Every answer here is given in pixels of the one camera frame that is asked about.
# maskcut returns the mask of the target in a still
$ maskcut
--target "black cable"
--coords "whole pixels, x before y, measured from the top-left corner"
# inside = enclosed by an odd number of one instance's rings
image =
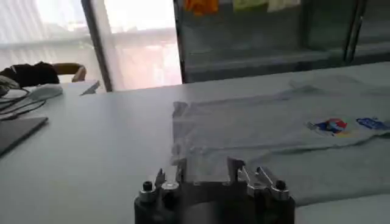
[[[39,103],[39,102],[42,102],[42,101],[46,101],[46,100],[37,100],[37,101],[31,102],[31,103],[27,103],[27,104],[22,105],[20,107],[16,107],[16,108],[14,108],[12,110],[9,110],[9,111],[6,111],[6,112],[2,112],[2,113],[0,113],[0,115],[6,115],[6,114],[9,114],[9,113],[12,113],[12,112],[16,112],[16,111],[18,111],[18,110],[20,110],[20,109],[22,109],[24,107],[28,107],[30,105],[33,105],[33,104],[36,104],[36,103]]]
[[[27,106],[29,106],[29,105],[32,105],[32,104],[35,104],[35,103],[38,103],[38,102],[41,102],[41,104],[39,104],[38,106],[36,106],[36,107],[34,107],[34,108],[31,108],[31,109],[24,110],[24,111],[18,112],[18,113],[16,113],[16,114],[13,114],[13,115],[11,115],[11,116],[9,116],[9,117],[2,118],[2,119],[0,119],[0,121],[14,120],[14,119],[18,118],[18,117],[19,117],[20,115],[22,115],[22,114],[30,113],[31,111],[37,110],[37,109],[41,108],[41,107],[46,103],[46,100],[39,100],[39,101],[35,101],[35,102],[32,102],[32,103],[28,103],[28,104],[26,104],[26,105],[24,105],[24,106],[22,106],[22,107],[19,107],[18,110],[19,110],[20,108],[27,107]]]
[[[21,97],[16,97],[16,98],[5,98],[5,97],[1,97],[0,99],[8,99],[7,101],[0,101],[0,104],[8,104],[2,108],[0,108],[0,111],[4,111],[12,106],[14,106],[15,104],[17,104],[18,102],[24,100],[25,98],[27,98],[27,96],[30,94],[30,91],[26,90],[26,89],[17,89],[17,90],[22,90],[25,93],[25,95],[21,96]]]

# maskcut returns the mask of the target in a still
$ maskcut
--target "screw head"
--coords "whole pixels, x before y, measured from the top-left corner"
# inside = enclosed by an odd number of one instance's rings
[[[152,191],[153,190],[153,183],[150,182],[150,181],[145,181],[142,184],[142,190],[145,191],[145,192]]]
[[[179,188],[179,183],[178,182],[166,181],[165,183],[163,183],[161,188],[166,190],[166,191],[173,191],[173,190],[176,190],[176,189]]]

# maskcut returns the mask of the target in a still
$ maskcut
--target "printed logo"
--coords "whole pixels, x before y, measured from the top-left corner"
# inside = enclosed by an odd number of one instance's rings
[[[379,121],[378,118],[359,118],[356,119],[356,121],[362,125],[365,126],[368,129],[373,130],[390,130],[390,122],[382,122]]]
[[[309,122],[307,123],[307,127],[322,136],[343,137],[349,134],[346,131],[347,123],[338,118],[331,118],[325,122],[316,124]]]

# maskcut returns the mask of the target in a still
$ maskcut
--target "laptop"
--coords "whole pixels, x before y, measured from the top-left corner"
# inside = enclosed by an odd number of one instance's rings
[[[0,121],[0,157],[39,130],[47,117]]]

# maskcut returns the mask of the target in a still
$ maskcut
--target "yellow cloth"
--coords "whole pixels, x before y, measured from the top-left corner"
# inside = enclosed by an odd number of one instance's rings
[[[234,11],[249,9],[268,3],[268,0],[233,0]]]
[[[218,0],[185,0],[185,10],[197,16],[218,12]]]

